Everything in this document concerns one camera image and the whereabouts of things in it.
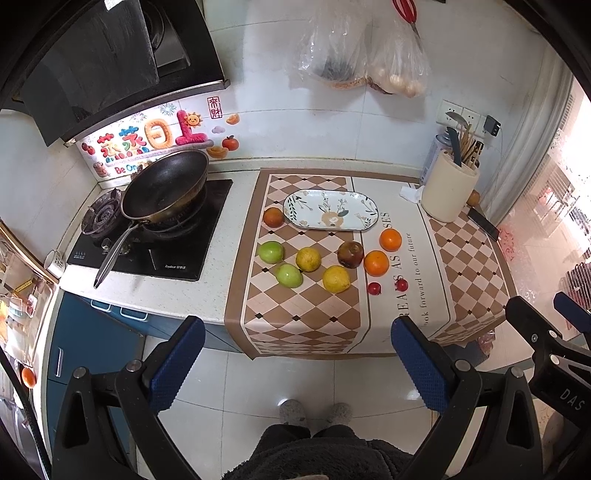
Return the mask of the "cherry tomato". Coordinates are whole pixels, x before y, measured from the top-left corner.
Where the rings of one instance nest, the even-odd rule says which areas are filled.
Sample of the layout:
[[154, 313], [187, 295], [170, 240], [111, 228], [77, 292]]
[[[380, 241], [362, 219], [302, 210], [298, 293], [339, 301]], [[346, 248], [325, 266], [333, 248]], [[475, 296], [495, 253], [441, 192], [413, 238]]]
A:
[[396, 281], [396, 289], [400, 292], [406, 292], [409, 289], [409, 283], [404, 278], [399, 278]]
[[381, 284], [379, 282], [370, 282], [368, 285], [368, 293], [374, 296], [380, 295], [382, 293]]

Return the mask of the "orange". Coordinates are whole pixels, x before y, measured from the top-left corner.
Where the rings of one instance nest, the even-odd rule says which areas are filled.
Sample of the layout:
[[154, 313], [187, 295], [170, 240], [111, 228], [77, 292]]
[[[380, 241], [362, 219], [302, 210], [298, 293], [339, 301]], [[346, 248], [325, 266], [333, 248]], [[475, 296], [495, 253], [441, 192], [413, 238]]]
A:
[[388, 252], [396, 252], [402, 247], [403, 239], [398, 230], [387, 228], [382, 231], [379, 242], [384, 250]]
[[373, 250], [366, 254], [363, 259], [363, 268], [372, 277], [385, 275], [390, 268], [390, 260], [386, 253], [381, 250]]

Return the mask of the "dark red apple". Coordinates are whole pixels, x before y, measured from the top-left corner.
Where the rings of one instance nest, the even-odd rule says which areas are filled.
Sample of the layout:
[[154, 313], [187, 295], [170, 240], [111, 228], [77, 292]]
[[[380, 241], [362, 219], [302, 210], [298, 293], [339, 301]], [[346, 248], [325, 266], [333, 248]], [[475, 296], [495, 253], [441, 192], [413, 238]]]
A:
[[342, 242], [337, 251], [339, 264], [349, 269], [356, 269], [365, 258], [363, 245], [356, 241]]

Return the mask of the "yellow lemon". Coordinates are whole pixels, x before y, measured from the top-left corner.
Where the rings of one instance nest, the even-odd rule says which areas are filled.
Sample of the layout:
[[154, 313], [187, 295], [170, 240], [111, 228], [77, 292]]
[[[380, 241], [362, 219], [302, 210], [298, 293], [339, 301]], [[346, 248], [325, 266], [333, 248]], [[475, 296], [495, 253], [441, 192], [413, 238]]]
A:
[[325, 270], [322, 276], [322, 285], [324, 285], [325, 290], [332, 294], [345, 292], [351, 286], [348, 270], [341, 265], [332, 265]]
[[311, 273], [322, 265], [322, 256], [317, 249], [312, 247], [301, 248], [295, 256], [297, 268], [303, 272]]

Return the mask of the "green apple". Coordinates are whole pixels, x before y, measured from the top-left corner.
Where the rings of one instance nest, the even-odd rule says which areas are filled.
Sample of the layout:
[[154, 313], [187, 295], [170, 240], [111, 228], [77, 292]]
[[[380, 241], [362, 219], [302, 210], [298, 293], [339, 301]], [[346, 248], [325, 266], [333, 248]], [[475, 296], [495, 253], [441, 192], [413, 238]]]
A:
[[304, 282], [304, 276], [294, 265], [283, 263], [276, 269], [276, 280], [287, 288], [298, 288]]
[[277, 241], [266, 241], [257, 247], [257, 255], [266, 264], [277, 264], [283, 261], [283, 245]]

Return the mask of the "dark orange tangerine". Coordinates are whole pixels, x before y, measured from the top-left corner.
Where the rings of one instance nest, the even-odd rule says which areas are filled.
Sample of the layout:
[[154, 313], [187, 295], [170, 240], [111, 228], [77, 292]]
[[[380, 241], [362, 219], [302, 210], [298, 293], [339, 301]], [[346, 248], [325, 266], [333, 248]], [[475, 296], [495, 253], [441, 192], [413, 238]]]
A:
[[263, 223], [270, 229], [280, 228], [284, 223], [283, 210], [276, 207], [270, 207], [263, 212]]

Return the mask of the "blue kitchen cabinet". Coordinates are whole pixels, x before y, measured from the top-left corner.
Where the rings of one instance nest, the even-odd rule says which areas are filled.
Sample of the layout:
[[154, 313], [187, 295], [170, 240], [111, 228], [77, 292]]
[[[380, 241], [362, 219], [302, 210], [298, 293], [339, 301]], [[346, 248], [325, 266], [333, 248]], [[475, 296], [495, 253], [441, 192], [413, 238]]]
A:
[[[117, 371], [126, 361], [142, 358], [168, 339], [180, 325], [175, 318], [126, 310], [64, 293], [57, 309], [49, 347], [46, 418], [49, 440], [55, 440], [66, 385], [74, 369], [92, 373]], [[204, 350], [184, 380], [162, 421], [187, 460], [211, 468], [221, 461], [222, 400], [228, 353], [238, 346], [222, 325], [207, 324]]]

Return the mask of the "black smartphone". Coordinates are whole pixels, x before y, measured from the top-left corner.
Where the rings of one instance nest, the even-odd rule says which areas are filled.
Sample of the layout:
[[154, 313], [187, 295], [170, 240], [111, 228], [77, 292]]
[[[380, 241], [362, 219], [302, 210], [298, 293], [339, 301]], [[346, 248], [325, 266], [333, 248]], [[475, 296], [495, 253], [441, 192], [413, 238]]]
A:
[[499, 229], [495, 227], [481, 212], [471, 207], [468, 211], [468, 218], [476, 223], [494, 242], [499, 239]]

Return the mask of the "small brown onion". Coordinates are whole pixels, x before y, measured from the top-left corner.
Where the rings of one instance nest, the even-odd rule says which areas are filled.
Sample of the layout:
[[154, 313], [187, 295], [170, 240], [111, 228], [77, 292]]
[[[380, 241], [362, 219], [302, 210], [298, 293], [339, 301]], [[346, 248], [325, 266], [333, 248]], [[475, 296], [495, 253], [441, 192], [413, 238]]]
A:
[[480, 193], [476, 190], [473, 190], [467, 200], [467, 204], [472, 208], [476, 208], [480, 205], [480, 199], [481, 199]]

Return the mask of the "right grey slipper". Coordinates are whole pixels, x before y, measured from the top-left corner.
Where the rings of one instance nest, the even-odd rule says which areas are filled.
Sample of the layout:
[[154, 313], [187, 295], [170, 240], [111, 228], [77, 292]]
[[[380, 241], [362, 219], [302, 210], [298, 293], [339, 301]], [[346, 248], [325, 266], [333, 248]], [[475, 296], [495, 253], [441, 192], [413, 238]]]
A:
[[353, 418], [352, 407], [348, 403], [335, 403], [329, 407], [325, 414], [325, 425], [329, 426], [348, 426]]

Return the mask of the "grey slipper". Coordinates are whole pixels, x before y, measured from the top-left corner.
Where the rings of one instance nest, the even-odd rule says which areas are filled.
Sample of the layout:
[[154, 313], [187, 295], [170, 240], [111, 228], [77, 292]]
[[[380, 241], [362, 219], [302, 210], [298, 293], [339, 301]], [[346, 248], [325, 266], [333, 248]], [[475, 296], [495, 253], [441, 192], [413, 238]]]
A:
[[348, 403], [335, 403], [329, 407], [325, 414], [325, 425], [329, 426], [348, 426], [353, 418], [352, 407]]
[[307, 415], [301, 402], [294, 399], [287, 399], [280, 403], [280, 423], [288, 426], [308, 427]]

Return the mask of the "crumpled white tissue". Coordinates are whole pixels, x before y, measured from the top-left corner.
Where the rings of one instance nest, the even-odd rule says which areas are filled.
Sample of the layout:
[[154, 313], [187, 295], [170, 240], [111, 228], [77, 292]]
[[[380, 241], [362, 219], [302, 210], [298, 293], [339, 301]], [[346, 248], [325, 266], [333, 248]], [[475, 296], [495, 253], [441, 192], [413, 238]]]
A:
[[419, 204], [422, 199], [423, 191], [423, 186], [419, 186], [418, 188], [413, 186], [401, 186], [400, 196], [406, 201]]

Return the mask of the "black gas stove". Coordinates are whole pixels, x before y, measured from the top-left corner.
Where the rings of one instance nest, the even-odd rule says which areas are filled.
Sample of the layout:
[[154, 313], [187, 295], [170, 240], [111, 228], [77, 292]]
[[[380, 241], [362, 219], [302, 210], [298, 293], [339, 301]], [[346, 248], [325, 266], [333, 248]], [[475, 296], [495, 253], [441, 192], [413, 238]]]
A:
[[[112, 270], [132, 275], [199, 279], [231, 179], [208, 180], [189, 209], [160, 224], [144, 225], [127, 237]], [[88, 207], [67, 263], [97, 269], [131, 221], [120, 211], [122, 191], [103, 193]]]

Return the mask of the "wooden chopsticks bundle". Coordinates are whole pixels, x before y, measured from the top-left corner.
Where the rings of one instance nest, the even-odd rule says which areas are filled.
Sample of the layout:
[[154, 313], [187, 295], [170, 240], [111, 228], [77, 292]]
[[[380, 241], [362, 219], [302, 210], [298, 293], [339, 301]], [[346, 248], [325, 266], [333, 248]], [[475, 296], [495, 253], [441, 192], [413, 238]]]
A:
[[472, 169], [476, 169], [483, 148], [484, 144], [477, 140], [472, 132], [472, 125], [468, 124], [466, 127], [463, 127], [460, 136], [460, 154], [462, 163]]

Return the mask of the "black plug adapter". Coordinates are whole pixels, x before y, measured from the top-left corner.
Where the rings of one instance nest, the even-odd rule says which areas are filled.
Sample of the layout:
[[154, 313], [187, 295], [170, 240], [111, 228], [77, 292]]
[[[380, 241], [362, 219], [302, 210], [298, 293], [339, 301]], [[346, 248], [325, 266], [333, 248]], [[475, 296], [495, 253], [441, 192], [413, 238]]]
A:
[[492, 137], [496, 137], [501, 130], [501, 123], [491, 115], [487, 115], [483, 130]]

